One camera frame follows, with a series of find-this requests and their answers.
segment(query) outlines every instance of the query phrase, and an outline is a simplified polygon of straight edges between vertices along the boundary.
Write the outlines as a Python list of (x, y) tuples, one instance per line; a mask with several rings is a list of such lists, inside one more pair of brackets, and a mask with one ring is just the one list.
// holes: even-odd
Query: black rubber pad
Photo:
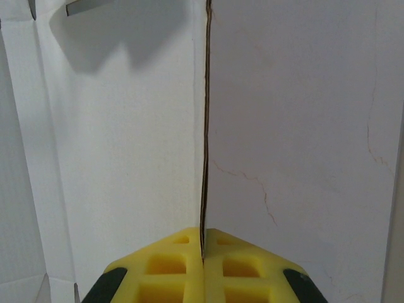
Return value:
[(104, 273), (81, 303), (110, 303), (128, 270), (118, 267)]
[(300, 303), (327, 303), (309, 276), (290, 269), (284, 270), (283, 274)]

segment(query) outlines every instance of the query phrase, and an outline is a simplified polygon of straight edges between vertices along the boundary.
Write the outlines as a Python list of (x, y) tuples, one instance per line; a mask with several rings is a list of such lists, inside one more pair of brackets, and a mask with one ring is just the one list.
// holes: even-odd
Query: yellow foam block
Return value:
[(208, 229), (166, 237), (111, 263), (83, 303), (326, 303), (295, 263)]

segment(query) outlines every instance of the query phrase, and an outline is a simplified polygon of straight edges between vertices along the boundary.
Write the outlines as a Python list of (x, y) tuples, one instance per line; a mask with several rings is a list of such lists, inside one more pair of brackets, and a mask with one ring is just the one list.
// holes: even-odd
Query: white surface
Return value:
[(0, 32), (0, 298), (34, 302), (46, 269)]
[(298, 262), (330, 302), (380, 302), (402, 1), (216, 0), (213, 11), (208, 226)]
[(84, 298), (111, 261), (199, 224), (206, 22), (199, 0), (117, 1), (69, 18), (63, 4), (37, 1), (36, 22), (10, 4), (12, 18), (1, 15), (62, 303), (74, 282)]

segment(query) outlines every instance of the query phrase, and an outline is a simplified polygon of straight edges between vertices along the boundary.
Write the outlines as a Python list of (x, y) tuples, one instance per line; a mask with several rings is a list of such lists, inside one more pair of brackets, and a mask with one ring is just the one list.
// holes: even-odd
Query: yellow foam piece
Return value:
[(111, 303), (204, 303), (199, 229), (184, 229), (111, 263), (128, 270)]
[(300, 303), (283, 274), (300, 266), (217, 229), (206, 241), (206, 302)]
[[(216, 229), (207, 230), (206, 240), (204, 264), (199, 228), (184, 229), (111, 263), (103, 276), (127, 270), (119, 281), (111, 279), (117, 282), (111, 303), (300, 303), (284, 274), (292, 270), (309, 280), (300, 266)], [(92, 299), (84, 302), (110, 302), (100, 301), (97, 292), (112, 284), (98, 283)], [(302, 302), (326, 302), (308, 299), (305, 291)]]

